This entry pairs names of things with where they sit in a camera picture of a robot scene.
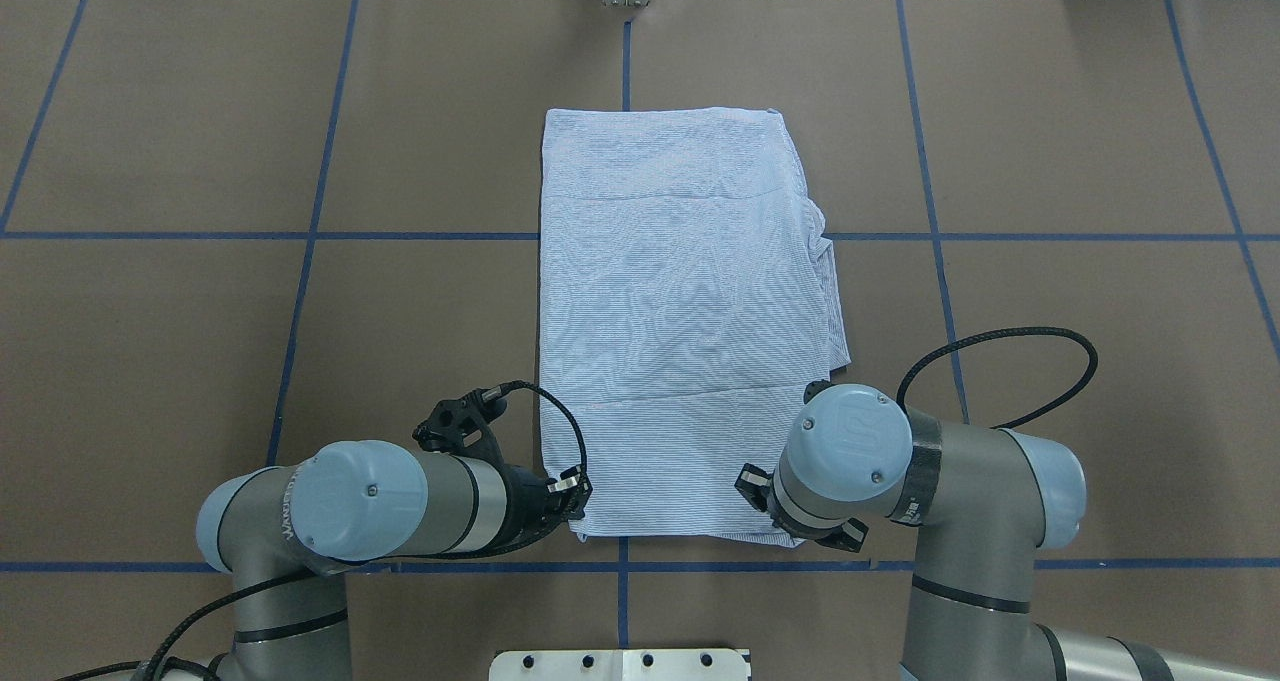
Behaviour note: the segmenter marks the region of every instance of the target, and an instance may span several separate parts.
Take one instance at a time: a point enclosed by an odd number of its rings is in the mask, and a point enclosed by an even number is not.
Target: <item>light blue towel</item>
[[[795,544],[733,481],[849,364],[824,224],[781,113],[547,114],[539,380],[595,484],[572,530]],[[547,467],[577,463],[540,417]]]

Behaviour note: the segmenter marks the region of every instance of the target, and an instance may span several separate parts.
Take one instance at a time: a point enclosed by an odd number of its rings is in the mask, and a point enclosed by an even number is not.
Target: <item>folded towel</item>
[[[824,225],[777,111],[547,114],[539,380],[595,485],[572,530],[795,545],[733,481],[849,364]],[[577,463],[540,420],[547,467]]]

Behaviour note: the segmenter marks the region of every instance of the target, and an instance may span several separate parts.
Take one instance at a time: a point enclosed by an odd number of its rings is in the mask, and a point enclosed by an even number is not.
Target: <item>light blue joint cap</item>
[[[1044,506],[1044,540],[1042,549],[1060,549],[1071,543],[1080,531],[1088,490],[1084,469],[1071,449],[1057,442],[1028,437],[1019,431],[1001,429],[1014,438],[1027,454],[1036,474]]]
[[[840,503],[867,501],[906,475],[911,424],[877,389],[840,384],[805,403],[783,453],[810,492]]]
[[[289,517],[302,545],[340,561],[398,549],[426,513],[426,474],[407,449],[387,442],[338,442],[302,462]]]
[[[270,471],[273,469],[279,469],[279,466],[268,466],[265,469],[259,469],[255,472],[238,476],[238,479],[232,479],[230,481],[224,481],[220,486],[214,489],[214,493],[209,494],[205,503],[200,507],[200,515],[196,516],[196,545],[200,548],[200,554],[205,557],[205,563],[212,566],[218,571],[224,573],[232,572],[223,562],[223,554],[218,549],[218,531],[223,527],[223,515],[227,513],[227,507],[232,504],[232,499],[236,498],[236,493],[248,484],[252,476],[257,476],[260,472]]]

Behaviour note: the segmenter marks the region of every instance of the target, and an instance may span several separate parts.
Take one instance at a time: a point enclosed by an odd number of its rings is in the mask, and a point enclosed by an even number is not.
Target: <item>brown table surface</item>
[[[786,116],[842,380],[989,326],[1097,344],[1025,428],[1089,476],[1037,621],[1280,672],[1276,28],[1257,0],[0,0],[0,677],[145,657],[225,593],[192,538],[220,481],[534,376],[544,113],[700,106]],[[996,422],[1080,367],[974,348],[913,403]],[[351,579],[356,675],[726,644],[764,681],[896,678],[911,553],[877,524],[860,557],[561,531],[396,565]]]

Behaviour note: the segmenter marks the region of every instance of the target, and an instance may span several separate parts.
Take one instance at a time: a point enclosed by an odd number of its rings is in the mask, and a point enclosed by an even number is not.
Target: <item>striped cloth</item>
[[[795,545],[733,481],[849,364],[824,224],[777,111],[547,114],[539,380],[586,437],[575,531]],[[577,463],[540,421],[545,466]]]

